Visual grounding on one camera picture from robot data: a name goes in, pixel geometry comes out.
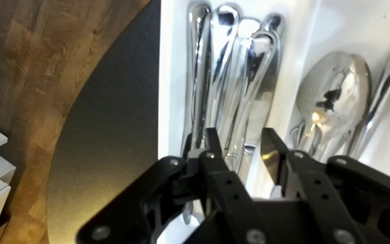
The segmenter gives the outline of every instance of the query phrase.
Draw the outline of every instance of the wooden surface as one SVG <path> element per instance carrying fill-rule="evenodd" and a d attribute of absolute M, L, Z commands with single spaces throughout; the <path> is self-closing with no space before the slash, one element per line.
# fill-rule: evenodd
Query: wooden surface
<path fill-rule="evenodd" d="M 18 166 L 2 242 L 48 242 L 46 184 L 65 117 L 148 0 L 0 0 L 2 154 Z"/>

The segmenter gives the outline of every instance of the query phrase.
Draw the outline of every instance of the wood grain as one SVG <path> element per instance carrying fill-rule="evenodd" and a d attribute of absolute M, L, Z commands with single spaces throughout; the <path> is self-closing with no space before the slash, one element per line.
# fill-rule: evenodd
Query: wood grain
<path fill-rule="evenodd" d="M 46 184 L 65 117 L 146 0 L 0 0 L 0 153 L 18 166 L 2 242 L 48 242 Z"/>

